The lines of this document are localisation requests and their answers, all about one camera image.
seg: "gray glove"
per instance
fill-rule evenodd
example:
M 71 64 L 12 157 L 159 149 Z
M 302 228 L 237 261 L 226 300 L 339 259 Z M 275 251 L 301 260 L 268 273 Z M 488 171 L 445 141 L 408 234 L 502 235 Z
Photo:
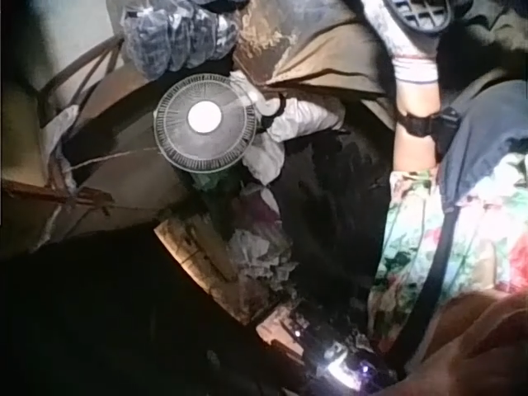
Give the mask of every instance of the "gray glove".
M 439 39 L 405 31 L 391 16 L 383 0 L 361 0 L 366 19 L 392 56 L 396 79 L 407 83 L 438 81 L 436 48 Z

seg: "floral dress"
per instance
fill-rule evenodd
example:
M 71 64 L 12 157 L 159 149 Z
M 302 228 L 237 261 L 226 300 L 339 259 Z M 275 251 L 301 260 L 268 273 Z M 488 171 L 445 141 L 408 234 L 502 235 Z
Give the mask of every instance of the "floral dress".
M 509 153 L 458 202 L 460 217 L 439 308 L 476 290 L 528 287 L 528 155 Z M 369 330 L 387 352 L 413 310 L 444 215 L 436 170 L 393 172 L 381 262 L 369 297 Z

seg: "wall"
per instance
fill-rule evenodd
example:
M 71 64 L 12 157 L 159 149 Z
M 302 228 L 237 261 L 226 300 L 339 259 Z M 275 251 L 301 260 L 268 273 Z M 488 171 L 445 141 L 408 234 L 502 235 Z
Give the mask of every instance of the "wall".
M 36 57 L 40 59 L 30 56 L 26 64 L 31 82 L 37 89 L 79 56 L 114 35 L 106 0 L 34 0 L 33 8 L 43 35 L 37 40 L 43 40 L 42 50 L 45 51 L 45 54 L 38 51 Z M 89 85 L 101 79 L 105 66 L 103 62 Z M 71 98 L 89 67 L 59 89 L 60 103 Z

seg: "plastic bag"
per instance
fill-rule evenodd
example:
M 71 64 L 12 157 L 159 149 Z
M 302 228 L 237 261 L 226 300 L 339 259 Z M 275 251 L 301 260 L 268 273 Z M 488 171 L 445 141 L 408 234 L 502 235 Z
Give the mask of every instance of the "plastic bag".
M 145 0 L 125 8 L 125 45 L 135 67 L 148 79 L 167 70 L 194 68 L 220 59 L 237 41 L 238 29 L 190 0 Z

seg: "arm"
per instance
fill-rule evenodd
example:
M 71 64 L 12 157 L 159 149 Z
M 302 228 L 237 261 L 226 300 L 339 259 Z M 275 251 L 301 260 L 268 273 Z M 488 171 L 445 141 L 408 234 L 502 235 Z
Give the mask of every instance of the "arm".
M 438 83 L 413 84 L 397 81 L 396 106 L 405 116 L 426 117 L 440 110 Z M 394 138 L 394 171 L 422 171 L 436 165 L 435 143 L 431 137 L 417 138 L 397 124 Z
M 403 30 L 392 18 L 383 0 L 362 2 L 366 19 L 391 55 L 399 111 L 404 116 L 410 113 L 417 117 L 437 113 L 441 107 L 436 66 L 439 37 Z M 394 170 L 418 172 L 435 165 L 436 150 L 432 138 L 412 136 L 402 125 L 396 125 Z
M 374 394 L 373 396 L 424 396 L 426 394 L 430 394 L 430 392 L 420 392 L 420 390 L 416 389 L 412 383 L 404 380 L 390 388 Z

